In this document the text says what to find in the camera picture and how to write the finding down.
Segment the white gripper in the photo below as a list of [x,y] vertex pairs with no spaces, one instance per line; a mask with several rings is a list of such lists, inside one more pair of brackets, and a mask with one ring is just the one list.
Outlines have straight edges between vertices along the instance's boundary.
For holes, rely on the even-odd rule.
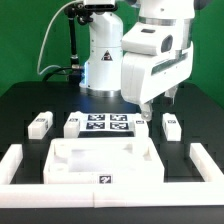
[[174,104],[177,84],[190,76],[192,62],[193,45],[182,52],[172,51],[158,56],[127,52],[121,66],[121,95],[127,102],[142,104],[141,117],[150,121],[152,105],[146,102],[166,91],[164,96]]

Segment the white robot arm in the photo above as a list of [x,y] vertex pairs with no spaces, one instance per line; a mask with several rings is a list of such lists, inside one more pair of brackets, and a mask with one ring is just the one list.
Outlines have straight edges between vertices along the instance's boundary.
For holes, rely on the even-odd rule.
[[192,71],[197,0],[83,0],[90,13],[90,57],[80,87],[119,93],[152,117],[153,99],[173,99]]

